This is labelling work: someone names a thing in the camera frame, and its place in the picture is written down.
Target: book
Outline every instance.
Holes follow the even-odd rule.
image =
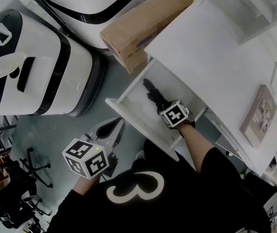
[[[240,127],[240,131],[252,147],[258,148],[260,146],[270,128],[276,109],[277,105],[269,88],[262,84]]]

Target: open drawer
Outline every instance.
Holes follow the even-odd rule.
[[[148,64],[119,99],[106,99],[106,103],[126,121],[177,161],[178,157],[172,149],[182,137],[178,130],[169,129],[157,114],[156,105],[147,97],[144,78],[149,79],[168,101],[181,100],[195,120],[199,119],[207,106],[179,78],[155,60]]]

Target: robot vacuum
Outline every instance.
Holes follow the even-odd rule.
[[[105,59],[16,10],[0,13],[12,39],[0,57],[24,52],[24,63],[0,79],[0,115],[83,116],[105,72]],[[0,40],[6,36],[0,33]]]
[[[107,49],[99,33],[144,0],[35,0],[84,43]]]

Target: cardboard box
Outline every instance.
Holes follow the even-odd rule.
[[[240,131],[252,147],[258,148],[263,141],[276,109],[277,106],[269,88],[262,84],[253,105],[240,127]]]
[[[145,47],[194,0],[146,0],[105,28],[100,36],[126,70],[147,65]]]

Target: white number 3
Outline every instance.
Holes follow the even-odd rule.
[[[111,186],[107,189],[107,197],[111,202],[117,203],[117,204],[123,204],[130,201],[136,195],[138,195],[143,200],[151,200],[156,198],[159,194],[161,194],[164,188],[164,179],[161,174],[156,172],[139,172],[135,174],[146,174],[146,175],[152,176],[157,180],[158,187],[153,192],[146,193],[139,187],[139,185],[136,185],[136,187],[129,194],[119,197],[114,195],[115,186]]]

